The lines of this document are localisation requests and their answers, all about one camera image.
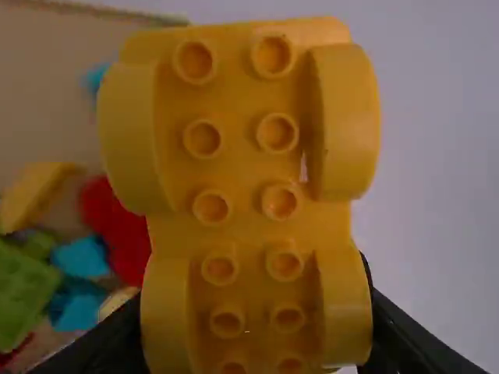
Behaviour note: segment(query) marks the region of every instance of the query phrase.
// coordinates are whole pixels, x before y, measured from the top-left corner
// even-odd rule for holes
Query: hole in stud
[[[221,374],[246,374],[246,368],[238,362],[226,362],[221,367]]]
[[[187,126],[183,136],[184,147],[196,158],[215,157],[221,149],[221,133],[208,121],[197,121]]]
[[[193,204],[193,212],[203,224],[222,224],[230,214],[228,200],[219,192],[207,191],[199,194]]]
[[[264,192],[263,211],[276,221],[290,218],[297,210],[299,197],[287,186],[272,186]]]
[[[240,313],[228,310],[213,313],[210,322],[212,332],[222,339],[240,335],[244,324]]]
[[[303,362],[299,358],[284,358],[278,363],[279,374],[301,374]]]
[[[294,252],[275,252],[268,258],[268,270],[270,275],[278,281],[293,281],[303,271],[303,261]]]
[[[281,333],[295,333],[305,324],[305,314],[298,306],[286,306],[274,311],[273,324]]]
[[[257,128],[257,142],[268,153],[285,153],[295,148],[299,130],[291,117],[271,114],[265,117]]]
[[[262,37],[254,44],[251,59],[260,76],[274,79],[291,71],[295,53],[287,37],[271,35]]]
[[[214,77],[215,64],[213,51],[201,41],[184,42],[174,54],[175,71],[187,83],[207,83]]]
[[[225,286],[235,280],[237,265],[230,257],[212,257],[203,261],[201,272],[207,282],[216,286]]]

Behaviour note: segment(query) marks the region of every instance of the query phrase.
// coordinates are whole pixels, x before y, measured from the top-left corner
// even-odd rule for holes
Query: yellow toy block
[[[0,228],[3,234],[35,223],[39,213],[55,196],[58,187],[82,169],[66,162],[28,164],[19,179],[2,194]]]
[[[323,373],[371,349],[351,200],[380,142],[373,69],[333,18],[147,30],[97,103],[115,193],[147,216],[153,374]]]

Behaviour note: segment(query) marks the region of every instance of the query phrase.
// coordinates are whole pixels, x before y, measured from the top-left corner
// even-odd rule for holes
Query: green toy block
[[[54,267],[0,239],[0,353],[23,342],[61,279]]]
[[[21,250],[25,255],[34,259],[48,259],[57,244],[53,234],[42,230],[32,230]]]

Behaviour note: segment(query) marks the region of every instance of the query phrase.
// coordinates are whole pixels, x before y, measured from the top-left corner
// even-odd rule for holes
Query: light blue toy block
[[[93,67],[85,76],[84,76],[84,84],[92,94],[94,98],[97,97],[97,92],[101,87],[102,80],[111,66],[110,62],[105,64],[100,64],[98,66]]]
[[[55,331],[90,330],[97,325],[106,293],[90,283],[84,286],[70,285],[65,294],[52,300],[49,316]]]
[[[105,247],[97,236],[76,240],[52,251],[51,262],[72,277],[103,277],[111,273]]]

